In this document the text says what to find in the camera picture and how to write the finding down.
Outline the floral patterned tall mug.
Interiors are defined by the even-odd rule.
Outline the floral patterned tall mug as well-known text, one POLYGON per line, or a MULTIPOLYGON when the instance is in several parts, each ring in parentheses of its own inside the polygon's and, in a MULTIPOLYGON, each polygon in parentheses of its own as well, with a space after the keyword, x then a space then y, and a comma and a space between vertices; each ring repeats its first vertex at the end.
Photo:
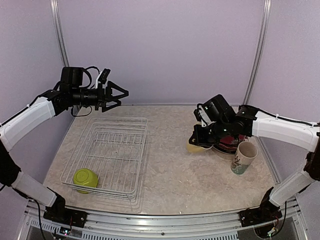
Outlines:
POLYGON ((231 171, 236 175, 242 175, 256 159, 257 155, 258 150, 253 143, 249 141, 241 142, 231 162, 231 171))

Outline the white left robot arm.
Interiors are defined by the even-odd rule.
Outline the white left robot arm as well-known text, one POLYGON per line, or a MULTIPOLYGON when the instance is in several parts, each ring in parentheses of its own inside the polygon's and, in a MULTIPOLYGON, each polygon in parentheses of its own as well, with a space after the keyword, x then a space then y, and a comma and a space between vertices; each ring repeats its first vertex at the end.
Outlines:
POLYGON ((93 79, 88 68, 65 66, 54 88, 35 97, 24 109, 0 125, 0 183, 50 209, 63 223, 70 218, 65 199, 24 173, 10 156, 13 147, 28 133, 47 120, 75 106, 109 111, 122 104, 129 91, 108 80, 105 68, 93 79))

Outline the small black plate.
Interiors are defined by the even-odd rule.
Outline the small black plate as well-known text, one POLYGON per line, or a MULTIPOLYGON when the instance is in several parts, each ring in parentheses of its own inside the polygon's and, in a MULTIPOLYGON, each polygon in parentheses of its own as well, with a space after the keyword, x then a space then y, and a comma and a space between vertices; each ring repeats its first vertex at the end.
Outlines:
POLYGON ((247 139, 248 138, 246 136, 241 134, 237 137, 229 135, 220 139, 218 147, 225 150, 236 149, 240 143, 246 141, 247 139))

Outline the maroon pink plate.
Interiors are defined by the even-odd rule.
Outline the maroon pink plate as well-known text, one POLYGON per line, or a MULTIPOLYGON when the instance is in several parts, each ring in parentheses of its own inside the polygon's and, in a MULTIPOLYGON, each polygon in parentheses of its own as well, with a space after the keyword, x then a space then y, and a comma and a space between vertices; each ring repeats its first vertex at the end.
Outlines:
POLYGON ((238 145, 245 141, 245 137, 243 135, 239 135, 238 137, 226 136, 220 140, 218 144, 215 144, 213 147, 219 151, 224 153, 235 153, 237 151, 238 145))

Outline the yellow mug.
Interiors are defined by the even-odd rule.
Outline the yellow mug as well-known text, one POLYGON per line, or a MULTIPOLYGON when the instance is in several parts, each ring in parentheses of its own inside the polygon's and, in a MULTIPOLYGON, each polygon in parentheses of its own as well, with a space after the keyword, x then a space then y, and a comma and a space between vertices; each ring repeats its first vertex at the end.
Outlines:
POLYGON ((210 150, 213 147, 213 145, 207 145, 207 146, 197 146, 194 144, 191 144, 189 140, 186 142, 186 150, 191 154, 197 154, 197 153, 203 153, 208 150, 210 150))

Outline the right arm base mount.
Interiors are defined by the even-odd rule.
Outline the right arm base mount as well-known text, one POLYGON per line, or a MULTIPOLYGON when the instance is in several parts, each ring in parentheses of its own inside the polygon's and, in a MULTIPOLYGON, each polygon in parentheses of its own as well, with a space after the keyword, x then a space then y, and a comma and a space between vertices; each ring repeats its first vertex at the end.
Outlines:
POLYGON ((271 187, 264 194, 258 207, 247 208, 238 213, 242 227, 258 225, 283 217, 280 207, 270 202, 270 194, 273 189, 274 187, 271 187))

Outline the lime green bowl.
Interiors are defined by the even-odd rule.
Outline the lime green bowl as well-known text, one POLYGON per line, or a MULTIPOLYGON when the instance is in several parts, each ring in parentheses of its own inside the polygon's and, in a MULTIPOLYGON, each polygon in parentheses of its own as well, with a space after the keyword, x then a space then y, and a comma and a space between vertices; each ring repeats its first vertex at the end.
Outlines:
POLYGON ((98 186, 98 175, 88 168, 80 168, 73 175, 73 184, 81 187, 96 188, 98 186))

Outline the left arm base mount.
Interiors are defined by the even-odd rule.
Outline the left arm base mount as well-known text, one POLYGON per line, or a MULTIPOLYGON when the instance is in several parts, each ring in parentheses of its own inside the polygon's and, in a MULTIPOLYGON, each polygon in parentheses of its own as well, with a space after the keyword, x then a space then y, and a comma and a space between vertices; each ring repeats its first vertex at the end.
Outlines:
POLYGON ((43 218, 70 227, 84 228, 88 213, 66 207, 66 200, 55 192, 56 199, 52 206, 46 206, 43 218))

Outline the black rimmed striped plate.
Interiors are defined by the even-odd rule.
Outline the black rimmed striped plate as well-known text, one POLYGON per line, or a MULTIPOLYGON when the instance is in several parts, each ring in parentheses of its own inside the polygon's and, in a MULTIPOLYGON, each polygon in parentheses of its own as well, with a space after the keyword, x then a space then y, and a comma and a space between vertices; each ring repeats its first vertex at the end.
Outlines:
POLYGON ((213 148, 217 151, 220 151, 224 154, 234 155, 237 151, 239 143, 237 141, 235 142, 223 142, 221 141, 218 144, 214 144, 213 148))

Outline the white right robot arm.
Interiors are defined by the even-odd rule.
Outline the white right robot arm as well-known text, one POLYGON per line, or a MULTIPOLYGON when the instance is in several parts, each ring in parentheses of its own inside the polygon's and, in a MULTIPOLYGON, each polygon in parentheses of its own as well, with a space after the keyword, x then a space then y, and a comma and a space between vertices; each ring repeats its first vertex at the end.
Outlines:
POLYGON ((256 210, 256 218, 266 222, 289 198, 320 179, 320 125, 272 114, 258 107, 243 104, 238 111, 218 94, 197 104, 193 114, 197 124, 188 142, 210 148, 227 136, 240 135, 273 139, 298 146, 308 153, 306 164, 264 195, 256 210))

